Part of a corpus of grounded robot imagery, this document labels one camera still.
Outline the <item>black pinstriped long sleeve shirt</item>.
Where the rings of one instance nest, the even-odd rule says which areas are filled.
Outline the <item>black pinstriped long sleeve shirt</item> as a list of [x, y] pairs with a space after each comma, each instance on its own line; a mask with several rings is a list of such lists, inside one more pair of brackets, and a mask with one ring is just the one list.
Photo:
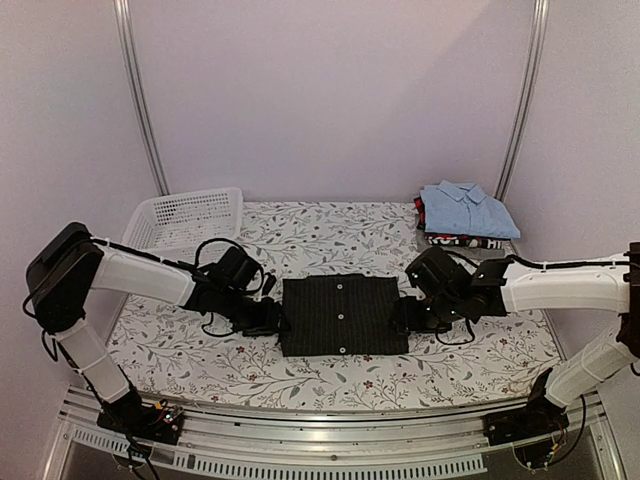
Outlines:
[[283, 281], [290, 329], [279, 335], [285, 357], [401, 355], [408, 337], [393, 326], [400, 299], [394, 277], [315, 275]]

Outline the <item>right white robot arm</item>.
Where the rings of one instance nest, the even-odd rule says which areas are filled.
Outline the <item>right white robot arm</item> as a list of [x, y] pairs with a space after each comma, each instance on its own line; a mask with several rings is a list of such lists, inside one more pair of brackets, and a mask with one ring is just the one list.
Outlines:
[[540, 374], [517, 427], [537, 436], [580, 395], [639, 359], [639, 246], [604, 258], [533, 262], [517, 255], [467, 262], [439, 246], [405, 271], [421, 298], [394, 304], [391, 326], [401, 334], [443, 333], [457, 321], [506, 317], [534, 310], [615, 313], [607, 328], [579, 353]]

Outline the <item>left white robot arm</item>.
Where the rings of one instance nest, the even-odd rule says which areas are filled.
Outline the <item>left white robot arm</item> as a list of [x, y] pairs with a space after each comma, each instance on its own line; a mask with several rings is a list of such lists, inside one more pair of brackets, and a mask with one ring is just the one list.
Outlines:
[[274, 277], [237, 242], [209, 263], [197, 246], [192, 261], [172, 260], [92, 235], [78, 222], [66, 225], [26, 269], [25, 316], [56, 344], [71, 365], [110, 406], [111, 419], [128, 434], [148, 426], [135, 387], [108, 352], [87, 318], [96, 295], [137, 296], [200, 315], [221, 316], [232, 334], [271, 336], [285, 330], [281, 304], [268, 291]]

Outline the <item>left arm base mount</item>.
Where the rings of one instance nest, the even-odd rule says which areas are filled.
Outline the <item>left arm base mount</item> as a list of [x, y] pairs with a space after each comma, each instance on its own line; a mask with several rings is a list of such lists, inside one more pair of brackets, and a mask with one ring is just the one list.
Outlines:
[[126, 395], [101, 407], [97, 425], [135, 439], [177, 445], [184, 425], [184, 410], [165, 400], [145, 404], [137, 395]]

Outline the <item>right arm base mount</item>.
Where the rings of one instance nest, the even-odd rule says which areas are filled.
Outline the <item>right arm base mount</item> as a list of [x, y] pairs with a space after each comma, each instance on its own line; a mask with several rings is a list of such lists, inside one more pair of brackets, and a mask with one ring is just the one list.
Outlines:
[[546, 399], [482, 417], [483, 435], [491, 446], [534, 438], [569, 426], [566, 409]]

